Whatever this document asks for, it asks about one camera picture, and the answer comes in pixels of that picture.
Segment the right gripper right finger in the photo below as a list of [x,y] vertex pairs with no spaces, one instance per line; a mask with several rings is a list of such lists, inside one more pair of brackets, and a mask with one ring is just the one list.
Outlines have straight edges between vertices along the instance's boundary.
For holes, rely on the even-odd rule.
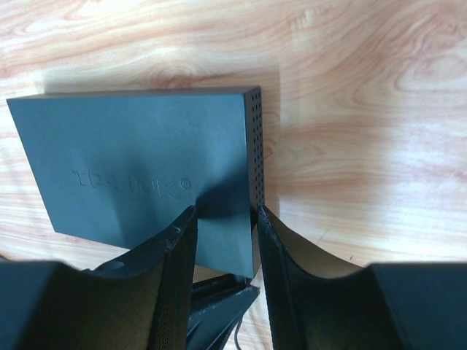
[[258,211],[275,349],[464,349],[466,264],[360,267]]

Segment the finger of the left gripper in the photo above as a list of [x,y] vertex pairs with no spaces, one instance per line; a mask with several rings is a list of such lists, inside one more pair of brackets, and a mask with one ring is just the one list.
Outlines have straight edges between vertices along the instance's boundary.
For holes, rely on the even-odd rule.
[[218,292],[248,284],[248,278],[233,274],[224,274],[193,284],[191,300],[200,300]]
[[253,286],[193,289],[185,348],[223,349],[259,292]]

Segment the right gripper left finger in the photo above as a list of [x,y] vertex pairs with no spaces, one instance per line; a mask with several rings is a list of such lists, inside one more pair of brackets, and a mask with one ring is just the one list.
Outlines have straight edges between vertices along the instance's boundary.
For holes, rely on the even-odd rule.
[[1,264],[3,349],[183,349],[198,236],[188,207],[165,230],[94,270]]

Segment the black network switch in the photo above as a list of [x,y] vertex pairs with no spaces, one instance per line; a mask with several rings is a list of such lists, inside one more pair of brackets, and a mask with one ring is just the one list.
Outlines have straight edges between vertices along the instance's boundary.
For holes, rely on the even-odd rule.
[[258,86],[8,100],[53,229],[132,249],[187,207],[196,264],[252,278],[265,200]]

